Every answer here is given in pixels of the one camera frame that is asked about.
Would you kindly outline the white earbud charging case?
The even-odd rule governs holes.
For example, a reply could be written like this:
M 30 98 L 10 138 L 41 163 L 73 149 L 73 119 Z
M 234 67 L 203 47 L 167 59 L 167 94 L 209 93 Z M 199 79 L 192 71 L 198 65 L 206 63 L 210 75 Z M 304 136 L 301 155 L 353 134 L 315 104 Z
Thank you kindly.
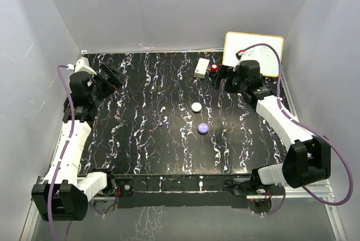
M 191 109 L 192 109 L 193 112 L 198 113 L 198 112 L 200 112 L 202 110 L 202 105 L 199 102 L 194 102 L 191 105 Z

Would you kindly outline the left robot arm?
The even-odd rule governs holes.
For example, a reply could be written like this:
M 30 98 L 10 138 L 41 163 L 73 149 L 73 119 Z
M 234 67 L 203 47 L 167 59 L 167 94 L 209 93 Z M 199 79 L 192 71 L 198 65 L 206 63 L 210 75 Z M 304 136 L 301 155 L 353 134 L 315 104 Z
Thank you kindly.
M 106 64 L 95 72 L 87 61 L 64 68 L 72 74 L 68 81 L 62 81 L 67 98 L 55 157 L 43 182 L 31 190 L 41 218 L 48 222 L 81 221 L 97 194 L 111 195 L 116 189 L 111 170 L 94 169 L 82 180 L 78 180 L 78 172 L 97 116 L 97 104 L 120 89 L 125 76 Z

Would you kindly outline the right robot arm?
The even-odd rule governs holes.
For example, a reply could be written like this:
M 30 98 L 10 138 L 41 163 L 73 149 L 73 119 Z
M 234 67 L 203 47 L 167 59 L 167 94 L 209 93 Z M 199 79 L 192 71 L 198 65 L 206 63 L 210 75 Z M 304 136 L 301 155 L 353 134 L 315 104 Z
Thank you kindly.
M 245 188 L 264 194 L 271 185 L 299 188 L 331 175 L 331 147 L 320 137 L 294 123 L 294 117 L 264 84 L 258 61 L 241 61 L 235 67 L 211 65 L 212 86 L 219 89 L 225 80 L 227 93 L 239 93 L 244 101 L 265 119 L 287 149 L 283 163 L 263 166 L 251 172 Z

